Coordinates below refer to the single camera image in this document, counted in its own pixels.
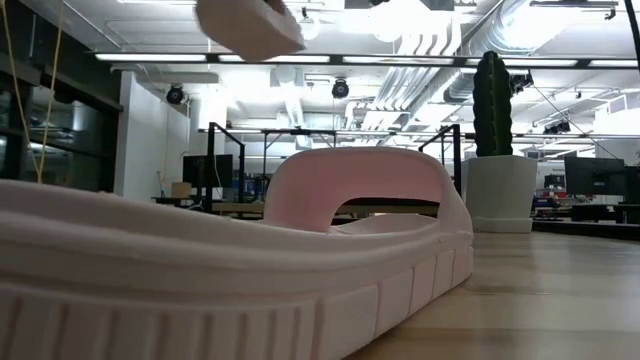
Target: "white slipper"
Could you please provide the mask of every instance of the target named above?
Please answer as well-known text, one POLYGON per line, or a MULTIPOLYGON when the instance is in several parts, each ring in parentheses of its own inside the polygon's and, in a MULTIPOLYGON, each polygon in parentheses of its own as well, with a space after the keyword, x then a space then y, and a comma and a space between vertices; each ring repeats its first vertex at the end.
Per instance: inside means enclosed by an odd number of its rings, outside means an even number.
POLYGON ((295 155, 263 222, 11 181, 0 199, 8 359, 339 359, 472 269, 469 214, 415 151, 295 155), (357 197, 440 208, 332 228, 357 197))

